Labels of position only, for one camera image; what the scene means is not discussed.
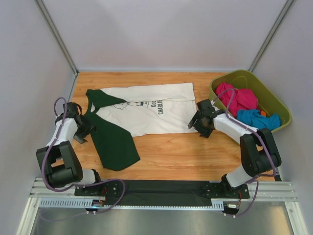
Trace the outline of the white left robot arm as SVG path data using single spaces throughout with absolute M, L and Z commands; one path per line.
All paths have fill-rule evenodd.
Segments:
M 55 192 L 82 186 L 91 196 L 98 196 L 103 190 L 98 172 L 83 169 L 72 146 L 74 140 L 86 143 L 86 136 L 94 126 L 82 115 L 79 104 L 69 102 L 63 105 L 63 109 L 55 120 L 56 130 L 51 141 L 36 151 L 44 184 Z

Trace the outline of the white and green raglan t-shirt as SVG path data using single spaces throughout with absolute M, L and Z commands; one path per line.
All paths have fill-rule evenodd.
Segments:
M 121 171 L 140 160 L 133 138 L 149 134 L 194 133 L 192 83 L 102 88 L 86 91 L 85 117 L 103 168 Z

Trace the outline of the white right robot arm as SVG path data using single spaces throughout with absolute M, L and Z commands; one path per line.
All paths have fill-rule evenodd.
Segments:
M 226 110 L 219 109 L 209 99 L 196 103 L 196 112 L 188 123 L 201 138 L 209 138 L 219 131 L 240 146 L 240 165 L 221 178 L 220 191 L 232 197 L 238 189 L 254 182 L 259 177 L 274 177 L 282 159 L 272 131 L 257 129 L 231 117 Z

